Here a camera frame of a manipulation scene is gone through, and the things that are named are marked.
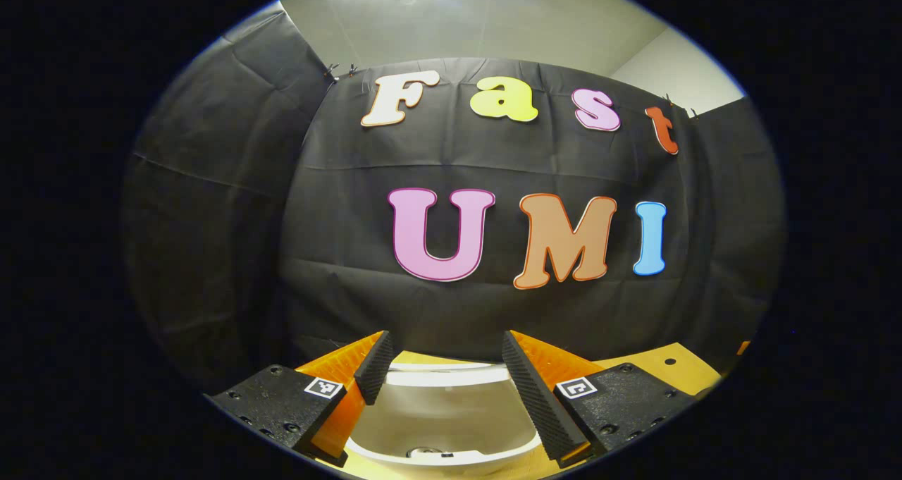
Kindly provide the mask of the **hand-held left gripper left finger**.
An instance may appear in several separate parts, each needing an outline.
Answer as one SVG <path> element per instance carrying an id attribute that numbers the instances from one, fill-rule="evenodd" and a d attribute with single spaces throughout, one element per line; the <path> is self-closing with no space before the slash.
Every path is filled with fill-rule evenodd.
<path id="1" fill-rule="evenodd" d="M 380 331 L 302 367 L 272 364 L 210 400 L 281 447 L 344 467 L 345 446 L 394 358 L 392 336 Z"/>

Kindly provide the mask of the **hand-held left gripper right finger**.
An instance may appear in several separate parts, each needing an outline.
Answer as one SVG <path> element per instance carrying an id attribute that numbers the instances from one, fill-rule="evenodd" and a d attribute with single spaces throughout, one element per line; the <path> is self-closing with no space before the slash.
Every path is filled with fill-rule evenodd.
<path id="1" fill-rule="evenodd" d="M 602 369 L 525 333 L 502 358 L 550 460 L 566 468 L 626 447 L 696 402 L 637 364 Z"/>

